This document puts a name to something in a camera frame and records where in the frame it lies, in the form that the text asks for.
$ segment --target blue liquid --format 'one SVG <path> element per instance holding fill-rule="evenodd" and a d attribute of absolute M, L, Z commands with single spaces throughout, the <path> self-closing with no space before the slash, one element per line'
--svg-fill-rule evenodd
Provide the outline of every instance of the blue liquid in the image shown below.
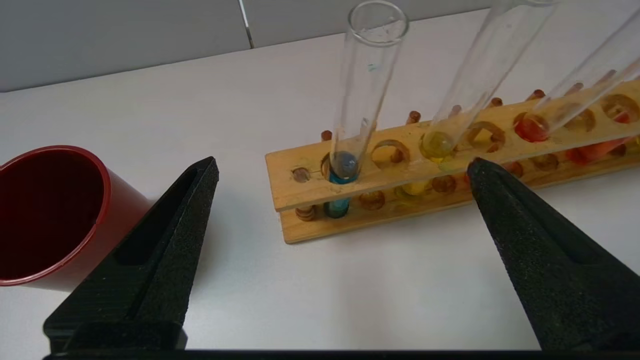
<path fill-rule="evenodd" d="M 358 160 L 356 157 L 348 152 L 338 152 L 335 154 L 335 157 L 336 161 L 334 161 L 334 163 L 337 164 L 336 169 L 338 173 L 343 176 L 338 176 L 332 166 L 329 171 L 329 181 L 334 184 L 348 184 L 355 181 L 358 178 Z M 330 218 L 341 218 L 347 215 L 350 199 L 351 198 L 348 197 L 346 199 L 325 202 L 325 215 Z"/>

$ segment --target red plastic cup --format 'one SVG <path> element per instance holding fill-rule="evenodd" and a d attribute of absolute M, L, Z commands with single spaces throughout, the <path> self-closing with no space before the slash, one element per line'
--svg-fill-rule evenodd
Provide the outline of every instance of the red plastic cup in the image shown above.
<path fill-rule="evenodd" d="M 0 286 L 73 290 L 150 205 L 82 148 L 18 156 L 0 167 Z"/>

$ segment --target test tube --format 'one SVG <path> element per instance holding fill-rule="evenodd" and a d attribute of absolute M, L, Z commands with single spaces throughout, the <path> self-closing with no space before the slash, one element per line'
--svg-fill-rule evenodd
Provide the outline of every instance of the test tube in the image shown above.
<path fill-rule="evenodd" d="M 422 155 L 442 162 L 492 98 L 531 40 L 556 9 L 554 0 L 497 0 L 484 20 L 431 126 L 420 141 Z M 457 117 L 449 118 L 454 106 Z"/>
<path fill-rule="evenodd" d="M 633 76 L 640 69 L 640 9 L 636 10 L 598 49 L 569 73 L 515 126 L 521 138 L 529 142 L 545 141 L 562 126 L 592 122 L 583 111 L 616 85 Z M 581 95 L 574 95 L 585 88 Z M 553 100 L 566 95 L 572 97 L 563 104 Z M 618 122 L 629 122 L 625 117 L 639 115 L 624 108 L 624 104 L 612 106 Z"/>
<path fill-rule="evenodd" d="M 342 55 L 341 90 L 329 161 L 329 180 L 354 181 L 376 122 L 402 40 L 409 30 L 407 16 L 382 0 L 364 1 L 349 12 Z M 349 199 L 325 204 L 325 213 L 342 217 Z"/>

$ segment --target wooden test tube rack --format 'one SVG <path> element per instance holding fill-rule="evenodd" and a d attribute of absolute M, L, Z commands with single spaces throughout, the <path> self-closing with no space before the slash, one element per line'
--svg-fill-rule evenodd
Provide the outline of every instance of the wooden test tube rack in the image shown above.
<path fill-rule="evenodd" d="M 592 91 L 595 89 L 582 90 L 556 99 L 552 104 L 558 108 L 567 106 L 580 97 L 590 96 Z M 628 97 L 637 104 L 640 102 L 640 81 L 622 83 L 610 94 Z M 490 127 L 497 126 L 501 129 L 504 133 L 498 136 L 499 148 L 493 148 L 493 152 L 487 153 L 486 148 L 474 147 L 474 144 L 464 140 L 458 144 L 455 156 L 441 164 L 427 160 L 419 150 L 420 138 L 425 134 L 429 122 L 376 131 L 371 136 L 367 154 L 363 156 L 358 179 L 344 185 L 332 184 L 323 175 L 322 162 L 328 159 L 331 142 L 269 153 L 266 155 L 266 163 L 271 193 L 275 209 L 280 213 L 284 240 L 286 243 L 296 243 L 466 205 L 471 202 L 472 196 L 464 173 L 469 162 L 476 157 L 500 164 L 517 162 L 522 168 L 520 180 L 532 188 L 638 166 L 640 146 L 635 142 L 628 142 L 626 151 L 623 149 L 608 154 L 589 165 L 574 164 L 565 156 L 568 149 L 640 134 L 640 121 L 623 124 L 613 121 L 605 114 L 602 105 L 606 98 L 588 108 L 595 118 L 595 127 L 592 129 L 561 127 L 548 140 L 537 143 L 521 139 L 513 130 L 514 120 L 530 111 L 537 99 L 487 108 L 479 113 L 474 124 L 489 123 Z M 395 146 L 402 150 L 402 162 L 374 162 L 372 154 L 382 146 Z M 451 176 L 455 180 L 455 189 L 436 191 L 430 185 L 430 180 L 445 176 Z M 397 190 L 404 184 L 418 182 L 426 184 L 425 192 L 420 196 L 407 197 Z M 361 194 L 376 191 L 381 191 L 384 195 L 382 204 L 378 201 L 372 207 L 361 201 Z M 346 216 L 332 219 L 324 215 L 324 202 L 346 197 L 352 198 Z M 296 208 L 312 205 L 316 205 L 313 220 L 302 221 L 296 216 Z"/>

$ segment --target white table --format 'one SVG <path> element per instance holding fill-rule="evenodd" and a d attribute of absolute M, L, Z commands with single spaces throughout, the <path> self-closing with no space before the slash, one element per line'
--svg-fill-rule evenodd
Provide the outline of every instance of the white table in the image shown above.
<path fill-rule="evenodd" d="M 508 104 L 550 90 L 633 6 L 562 5 L 496 95 Z M 410 110 L 435 113 L 485 14 L 412 23 L 381 128 Z M 0 94 L 0 162 L 78 145 L 157 199 L 213 155 L 220 183 L 184 324 L 188 348 L 538 348 L 475 206 L 282 241 L 264 155 L 332 127 L 341 49 L 334 35 Z M 639 177 L 628 170 L 540 193 L 640 272 Z M 65 296 L 1 288 L 0 358 L 47 354 L 42 323 Z"/>

